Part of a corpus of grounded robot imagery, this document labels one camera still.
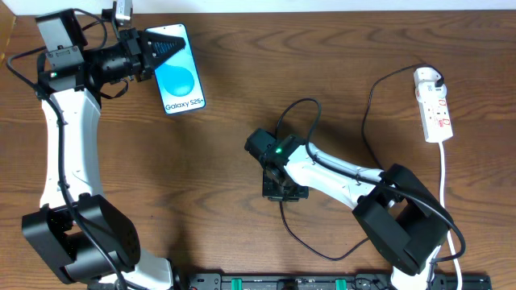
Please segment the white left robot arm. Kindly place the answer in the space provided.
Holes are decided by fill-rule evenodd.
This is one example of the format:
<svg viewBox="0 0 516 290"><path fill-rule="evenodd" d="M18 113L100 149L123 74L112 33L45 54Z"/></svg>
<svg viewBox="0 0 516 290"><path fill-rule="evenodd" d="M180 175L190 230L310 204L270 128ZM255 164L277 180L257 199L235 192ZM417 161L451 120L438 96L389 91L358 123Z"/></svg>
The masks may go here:
<svg viewBox="0 0 516 290"><path fill-rule="evenodd" d="M120 31L116 44L56 45L38 59L35 92L48 130L48 167L40 207L22 232L64 284L93 289L180 289L172 262L143 249L133 222L103 192L98 165L102 87L146 80L166 60L157 34Z"/></svg>

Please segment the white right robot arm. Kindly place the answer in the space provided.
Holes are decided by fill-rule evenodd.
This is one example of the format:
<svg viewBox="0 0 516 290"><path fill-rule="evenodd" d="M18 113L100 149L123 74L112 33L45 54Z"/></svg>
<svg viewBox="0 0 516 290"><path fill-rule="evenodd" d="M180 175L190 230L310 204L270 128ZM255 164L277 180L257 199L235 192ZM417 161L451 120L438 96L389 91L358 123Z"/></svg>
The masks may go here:
<svg viewBox="0 0 516 290"><path fill-rule="evenodd" d="M280 204L306 199L317 189L349 207L368 240L393 267L395 289L428 289L436 258L450 229L449 215L421 181L395 164L388 171L363 168L290 135L263 129L245 150L263 169L263 197Z"/></svg>

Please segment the blue Galaxy smartphone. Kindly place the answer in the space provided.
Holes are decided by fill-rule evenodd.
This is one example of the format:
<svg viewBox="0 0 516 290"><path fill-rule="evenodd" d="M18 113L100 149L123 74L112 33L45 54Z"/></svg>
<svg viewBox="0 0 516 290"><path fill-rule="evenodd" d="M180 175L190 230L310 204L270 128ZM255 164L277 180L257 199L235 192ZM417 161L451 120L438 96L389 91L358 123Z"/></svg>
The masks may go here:
<svg viewBox="0 0 516 290"><path fill-rule="evenodd" d="M206 106L202 84L184 24L151 27L146 32L182 39L185 46L155 70L156 83L168 115L199 110Z"/></svg>

